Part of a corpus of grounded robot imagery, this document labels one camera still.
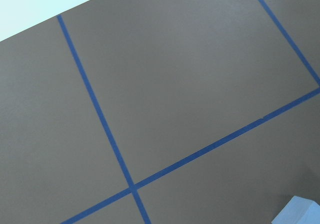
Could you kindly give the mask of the light blue foam block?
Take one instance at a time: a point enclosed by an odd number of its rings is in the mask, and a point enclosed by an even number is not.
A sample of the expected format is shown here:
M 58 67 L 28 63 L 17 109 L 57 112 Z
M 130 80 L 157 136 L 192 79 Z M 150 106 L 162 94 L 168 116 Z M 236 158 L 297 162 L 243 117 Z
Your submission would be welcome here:
M 319 224 L 320 205 L 310 199 L 293 196 L 271 221 L 272 224 Z

